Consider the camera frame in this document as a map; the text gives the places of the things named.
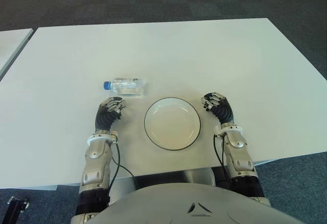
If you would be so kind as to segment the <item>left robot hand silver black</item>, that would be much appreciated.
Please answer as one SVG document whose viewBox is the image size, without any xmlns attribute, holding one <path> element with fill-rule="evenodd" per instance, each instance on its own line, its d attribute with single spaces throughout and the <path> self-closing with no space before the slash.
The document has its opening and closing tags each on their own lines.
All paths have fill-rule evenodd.
<svg viewBox="0 0 327 224">
<path fill-rule="evenodd" d="M 109 97 L 98 108 L 95 119 L 95 132 L 110 131 L 113 123 L 121 118 L 121 111 L 126 107 L 126 101 L 121 97 Z"/>
</svg>

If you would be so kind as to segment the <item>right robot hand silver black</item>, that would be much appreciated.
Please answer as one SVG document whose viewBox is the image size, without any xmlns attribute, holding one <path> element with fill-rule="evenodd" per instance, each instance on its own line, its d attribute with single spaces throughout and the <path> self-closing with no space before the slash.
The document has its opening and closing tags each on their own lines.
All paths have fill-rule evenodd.
<svg viewBox="0 0 327 224">
<path fill-rule="evenodd" d="M 208 93 L 201 98 L 203 108 L 210 111 L 220 122 L 221 125 L 226 123 L 234 124 L 232 108 L 228 99 L 220 93 Z"/>
</svg>

